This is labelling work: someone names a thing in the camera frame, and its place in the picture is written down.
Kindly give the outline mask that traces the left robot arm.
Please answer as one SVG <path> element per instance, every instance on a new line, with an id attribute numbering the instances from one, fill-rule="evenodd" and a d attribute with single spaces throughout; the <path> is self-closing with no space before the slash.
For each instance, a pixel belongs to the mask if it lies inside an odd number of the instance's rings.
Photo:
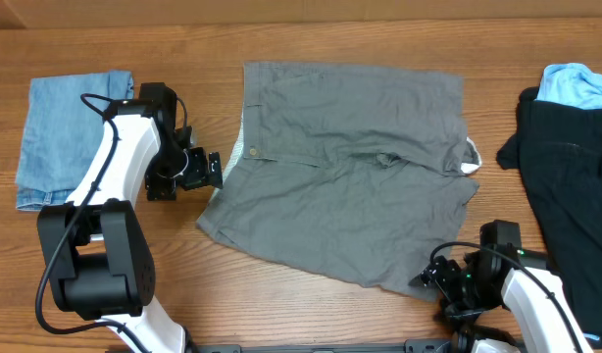
<path id="1" fill-rule="evenodd" d="M 45 206 L 37 231 L 46 268 L 34 313 L 52 334 L 108 328 L 134 352 L 195 352 L 189 331 L 155 296 L 153 256 L 134 208 L 138 193 L 174 201 L 179 188 L 221 188 L 220 156 L 176 125 L 185 106 L 162 82 L 135 99 L 107 98 L 104 135 L 82 182 L 62 205 Z"/>

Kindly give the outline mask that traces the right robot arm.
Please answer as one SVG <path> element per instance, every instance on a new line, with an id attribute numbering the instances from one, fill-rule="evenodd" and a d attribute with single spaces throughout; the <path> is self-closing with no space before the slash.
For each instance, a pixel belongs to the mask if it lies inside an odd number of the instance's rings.
<path id="1" fill-rule="evenodd" d="M 592 350 L 566 301 L 563 283 L 543 253 L 522 246 L 517 223 L 480 227 L 479 243 L 452 241 L 434 248 L 410 284 L 441 295 L 439 319 L 453 329 L 444 352 L 583 352 Z M 502 307 L 522 338 L 481 326 L 483 313 Z"/>

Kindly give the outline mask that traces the grey shorts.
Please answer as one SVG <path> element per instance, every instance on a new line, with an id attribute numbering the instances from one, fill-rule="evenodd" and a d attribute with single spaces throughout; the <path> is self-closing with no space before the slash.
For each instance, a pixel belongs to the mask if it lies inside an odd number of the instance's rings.
<path id="1" fill-rule="evenodd" d="M 432 301 L 412 279 L 478 189 L 463 96 L 439 72 L 248 63 L 224 185 L 197 224 L 263 260 Z"/>

